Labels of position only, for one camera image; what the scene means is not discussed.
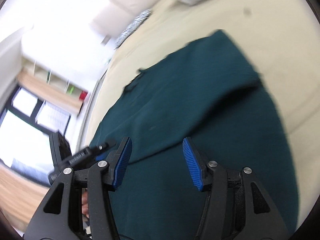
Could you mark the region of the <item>left hand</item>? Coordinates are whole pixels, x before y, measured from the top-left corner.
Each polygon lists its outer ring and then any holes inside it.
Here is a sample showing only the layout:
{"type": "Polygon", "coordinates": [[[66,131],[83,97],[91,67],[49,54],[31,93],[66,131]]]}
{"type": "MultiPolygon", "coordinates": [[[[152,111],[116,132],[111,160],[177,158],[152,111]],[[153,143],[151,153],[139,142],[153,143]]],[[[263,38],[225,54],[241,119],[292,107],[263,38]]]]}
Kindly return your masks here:
{"type": "Polygon", "coordinates": [[[89,218],[89,211],[88,211],[88,192],[84,191],[81,197],[81,208],[82,208],[82,214],[89,218]]]}

